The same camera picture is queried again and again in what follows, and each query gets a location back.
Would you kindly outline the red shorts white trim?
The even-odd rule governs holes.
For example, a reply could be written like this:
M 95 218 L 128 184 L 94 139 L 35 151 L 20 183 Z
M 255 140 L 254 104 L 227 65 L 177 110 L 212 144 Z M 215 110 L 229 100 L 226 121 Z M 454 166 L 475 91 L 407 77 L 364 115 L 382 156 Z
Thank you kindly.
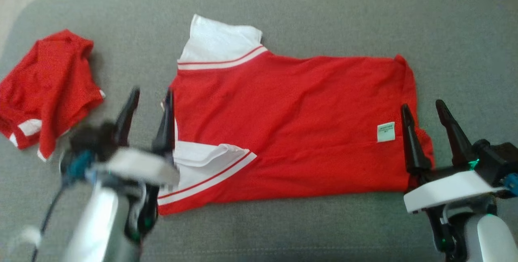
M 89 65 L 94 42 L 65 29 L 35 42 L 0 82 L 0 133 L 20 150 L 39 145 L 47 161 L 57 141 L 106 95 Z

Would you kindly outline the large grey sofa seat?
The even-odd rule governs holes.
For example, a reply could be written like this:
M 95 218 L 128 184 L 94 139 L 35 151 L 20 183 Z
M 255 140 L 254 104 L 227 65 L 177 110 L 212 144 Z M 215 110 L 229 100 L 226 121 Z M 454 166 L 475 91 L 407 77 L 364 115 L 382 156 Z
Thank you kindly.
M 64 28 L 92 39 L 91 68 L 106 93 L 88 122 L 115 118 L 141 88 L 130 143 L 149 146 L 194 14 L 263 32 L 295 58 L 402 55 L 418 92 L 414 114 L 435 160 L 451 151 L 435 100 L 471 141 L 518 146 L 518 0 L 35 0 L 0 57 L 0 81 L 33 46 Z M 161 218 L 142 262 L 444 262 L 425 214 L 399 193 L 240 202 Z

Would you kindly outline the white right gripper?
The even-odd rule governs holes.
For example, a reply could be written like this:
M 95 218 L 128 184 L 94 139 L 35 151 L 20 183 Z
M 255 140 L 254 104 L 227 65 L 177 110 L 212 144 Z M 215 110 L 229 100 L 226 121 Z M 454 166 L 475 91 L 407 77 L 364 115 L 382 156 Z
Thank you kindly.
M 444 101 L 436 100 L 435 109 L 446 129 L 453 166 L 476 161 L 470 140 Z M 406 172 L 416 175 L 431 170 L 407 104 L 401 106 L 400 114 Z M 498 216 L 496 203 L 505 196 L 504 184 L 492 187 L 476 171 L 461 171 L 422 183 L 403 199 L 407 212 L 427 215 L 435 249 L 440 253 L 505 254 L 506 223 Z

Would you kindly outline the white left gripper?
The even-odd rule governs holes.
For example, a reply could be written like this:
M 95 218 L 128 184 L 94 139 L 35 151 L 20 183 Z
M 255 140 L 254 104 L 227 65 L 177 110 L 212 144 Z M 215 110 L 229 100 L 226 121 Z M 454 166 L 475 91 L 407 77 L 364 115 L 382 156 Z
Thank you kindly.
M 134 87 L 115 122 L 114 141 L 128 147 L 132 118 L 140 88 Z M 163 116 L 152 142 L 152 153 L 120 148 L 92 168 L 96 179 L 91 196 L 91 240 L 142 242 L 158 220 L 158 195 L 179 184 L 180 173 L 172 160 L 175 149 L 174 94 L 167 90 Z

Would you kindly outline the red jersey shirt white sleeves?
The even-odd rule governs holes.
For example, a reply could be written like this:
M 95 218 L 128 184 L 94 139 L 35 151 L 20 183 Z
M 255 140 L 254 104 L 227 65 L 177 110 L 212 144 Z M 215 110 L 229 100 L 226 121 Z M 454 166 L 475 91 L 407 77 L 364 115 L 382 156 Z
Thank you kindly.
M 261 30 L 194 15 L 170 86 L 177 185 L 161 215 L 215 203 L 403 192 L 400 107 L 417 113 L 401 56 L 276 55 Z

